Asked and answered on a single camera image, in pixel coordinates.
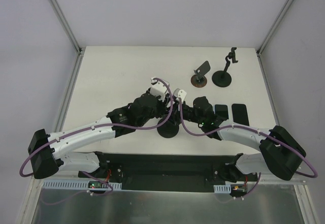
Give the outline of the aluminium frame post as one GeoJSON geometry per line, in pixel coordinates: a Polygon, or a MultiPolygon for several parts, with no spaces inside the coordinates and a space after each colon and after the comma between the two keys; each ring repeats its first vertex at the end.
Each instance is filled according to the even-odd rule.
{"type": "Polygon", "coordinates": [[[81,54],[83,49],[79,45],[70,25],[69,22],[67,21],[60,5],[57,0],[48,0],[59,23],[61,24],[61,27],[63,31],[65,32],[66,36],[68,37],[69,41],[71,42],[72,46],[74,47],[74,50],[77,52],[77,54],[81,54]]]}
{"type": "Polygon", "coordinates": [[[282,23],[282,21],[285,19],[288,11],[292,7],[295,0],[286,0],[281,7],[279,13],[277,14],[275,20],[273,21],[270,29],[268,30],[266,36],[264,37],[262,43],[259,45],[259,47],[256,50],[257,56],[260,57],[264,50],[266,49],[267,45],[271,41],[272,37],[275,35],[275,32],[277,31],[278,27],[282,23]]]}

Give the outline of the left aluminium frame post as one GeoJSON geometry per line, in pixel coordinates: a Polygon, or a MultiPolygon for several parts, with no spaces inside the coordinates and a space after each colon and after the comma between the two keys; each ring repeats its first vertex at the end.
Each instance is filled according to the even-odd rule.
{"type": "Polygon", "coordinates": [[[59,23],[61,24],[61,27],[63,31],[65,32],[66,36],[68,37],[69,41],[71,42],[72,46],[74,47],[74,50],[77,52],[77,54],[81,54],[83,49],[79,45],[70,25],[69,22],[67,21],[60,5],[57,0],[48,0],[59,23]]]}

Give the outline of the black phone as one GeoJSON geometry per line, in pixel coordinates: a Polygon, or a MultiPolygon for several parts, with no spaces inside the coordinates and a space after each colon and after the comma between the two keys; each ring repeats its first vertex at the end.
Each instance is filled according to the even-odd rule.
{"type": "Polygon", "coordinates": [[[249,126],[249,118],[245,104],[232,104],[232,114],[235,123],[249,126]]]}

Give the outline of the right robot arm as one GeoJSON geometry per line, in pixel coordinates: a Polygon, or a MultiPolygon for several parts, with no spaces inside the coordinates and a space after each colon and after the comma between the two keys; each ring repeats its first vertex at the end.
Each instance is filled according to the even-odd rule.
{"type": "Polygon", "coordinates": [[[272,173],[290,181],[306,156],[305,150],[283,127],[257,129],[232,122],[216,114],[206,97],[199,97],[189,107],[179,95],[174,97],[180,123],[198,124],[203,135],[219,141],[231,141],[257,150],[254,154],[238,153],[219,170],[224,181],[237,182],[248,174],[272,173]]]}

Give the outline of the right aluminium frame post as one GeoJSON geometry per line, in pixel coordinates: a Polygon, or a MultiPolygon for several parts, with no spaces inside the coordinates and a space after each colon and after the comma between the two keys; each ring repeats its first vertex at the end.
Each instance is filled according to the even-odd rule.
{"type": "Polygon", "coordinates": [[[259,47],[256,50],[257,56],[260,57],[264,50],[266,49],[267,45],[271,41],[272,37],[275,35],[275,32],[277,31],[278,27],[282,23],[282,21],[285,19],[288,11],[292,7],[295,0],[286,0],[281,7],[279,13],[277,14],[275,20],[273,21],[270,29],[268,30],[266,36],[264,37],[262,43],[259,45],[259,47]]]}

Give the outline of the black round base stand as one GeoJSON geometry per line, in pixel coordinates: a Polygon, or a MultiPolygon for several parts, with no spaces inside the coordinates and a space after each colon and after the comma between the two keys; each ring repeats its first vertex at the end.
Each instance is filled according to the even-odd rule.
{"type": "Polygon", "coordinates": [[[212,75],[212,82],[221,88],[228,87],[232,82],[232,77],[228,73],[228,69],[232,63],[238,63],[236,59],[236,50],[237,47],[232,47],[231,51],[225,57],[225,67],[223,70],[216,71],[212,75]]]}

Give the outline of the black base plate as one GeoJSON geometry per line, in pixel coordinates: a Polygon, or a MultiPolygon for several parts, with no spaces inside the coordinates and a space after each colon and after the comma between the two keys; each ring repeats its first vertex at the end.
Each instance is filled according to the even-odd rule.
{"type": "Polygon", "coordinates": [[[123,190],[211,193],[226,182],[255,182],[253,174],[228,173],[235,156],[150,155],[96,152],[99,168],[95,178],[120,183],[123,190]]]}

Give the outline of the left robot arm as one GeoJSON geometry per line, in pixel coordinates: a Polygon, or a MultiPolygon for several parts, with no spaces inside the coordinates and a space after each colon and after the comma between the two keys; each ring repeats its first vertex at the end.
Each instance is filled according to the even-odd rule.
{"type": "Polygon", "coordinates": [[[102,140],[115,139],[135,131],[157,128],[145,126],[153,119],[169,119],[173,110],[173,95],[168,87],[162,90],[149,88],[132,103],[117,108],[87,125],[65,132],[34,132],[27,148],[28,158],[20,167],[21,177],[45,179],[60,171],[80,171],[97,178],[107,173],[107,163],[95,151],[79,153],[77,149],[102,140]]]}

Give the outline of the black phone stand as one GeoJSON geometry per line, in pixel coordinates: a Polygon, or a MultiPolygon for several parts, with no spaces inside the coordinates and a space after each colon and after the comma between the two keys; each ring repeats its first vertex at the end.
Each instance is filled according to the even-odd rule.
{"type": "Polygon", "coordinates": [[[167,120],[163,125],[158,127],[157,129],[158,134],[163,138],[173,138],[179,132],[179,124],[175,123],[174,121],[167,120]]]}

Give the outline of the blue case phone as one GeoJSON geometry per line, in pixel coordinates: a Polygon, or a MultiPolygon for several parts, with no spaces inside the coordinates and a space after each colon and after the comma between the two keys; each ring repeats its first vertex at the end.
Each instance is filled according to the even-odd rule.
{"type": "Polygon", "coordinates": [[[227,105],[216,104],[214,106],[215,113],[224,119],[229,119],[229,111],[227,105]]]}

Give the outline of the brown base phone stand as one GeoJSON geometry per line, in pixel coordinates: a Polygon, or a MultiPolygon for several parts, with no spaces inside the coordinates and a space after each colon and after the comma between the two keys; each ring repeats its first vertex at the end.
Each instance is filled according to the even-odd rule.
{"type": "Polygon", "coordinates": [[[207,84],[206,74],[211,70],[209,62],[206,60],[196,70],[191,77],[191,84],[197,88],[203,88],[207,84]]]}

